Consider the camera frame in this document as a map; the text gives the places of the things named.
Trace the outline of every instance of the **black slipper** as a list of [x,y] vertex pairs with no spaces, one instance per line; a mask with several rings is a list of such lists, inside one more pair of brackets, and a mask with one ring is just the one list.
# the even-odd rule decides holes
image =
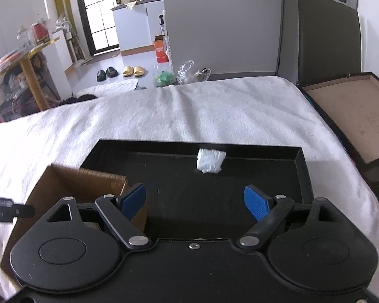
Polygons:
[[107,79],[107,75],[103,70],[99,70],[97,73],[97,82],[102,82]]
[[119,74],[114,67],[108,67],[107,68],[107,75],[109,78],[114,78],[114,77],[118,76]]

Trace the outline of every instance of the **white blanket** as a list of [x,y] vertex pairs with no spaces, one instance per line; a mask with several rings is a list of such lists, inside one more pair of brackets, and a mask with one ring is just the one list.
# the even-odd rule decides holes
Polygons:
[[[126,92],[0,124],[0,196],[25,202],[48,164],[80,166],[101,138],[301,146],[315,196],[376,246],[379,204],[336,136],[290,82],[244,78]],[[0,224],[0,259],[12,226]],[[369,289],[379,297],[379,266]],[[15,289],[0,270],[0,294]]]

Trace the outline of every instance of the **slipper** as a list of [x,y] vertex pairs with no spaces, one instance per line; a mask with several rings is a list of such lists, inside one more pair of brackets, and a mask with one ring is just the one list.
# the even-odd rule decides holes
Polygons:
[[107,74],[103,70],[99,70],[97,73],[97,82],[102,82],[107,79]]
[[122,73],[123,77],[132,76],[132,74],[133,74],[133,68],[131,66],[126,66],[124,68],[124,72]]
[[133,74],[136,78],[138,78],[139,76],[142,76],[145,74],[145,70],[143,67],[140,67],[140,66],[136,66],[133,70]]
[[114,67],[108,67],[106,73],[109,78],[114,78],[119,75]]

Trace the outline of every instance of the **table leg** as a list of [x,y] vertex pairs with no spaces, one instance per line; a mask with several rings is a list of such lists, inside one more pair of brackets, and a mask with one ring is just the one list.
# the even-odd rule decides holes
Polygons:
[[34,68],[31,64],[31,60],[29,58],[25,58],[20,62],[22,71],[24,72],[25,77],[27,78],[29,89],[32,92],[32,95],[37,102],[37,105],[41,111],[49,109],[48,102],[43,95],[43,91],[41,86],[39,85],[37,76],[35,74]]

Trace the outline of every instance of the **open wooden box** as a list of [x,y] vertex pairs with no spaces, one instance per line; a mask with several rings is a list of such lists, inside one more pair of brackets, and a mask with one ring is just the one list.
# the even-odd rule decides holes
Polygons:
[[379,181],[379,78],[354,74],[301,88],[368,180]]

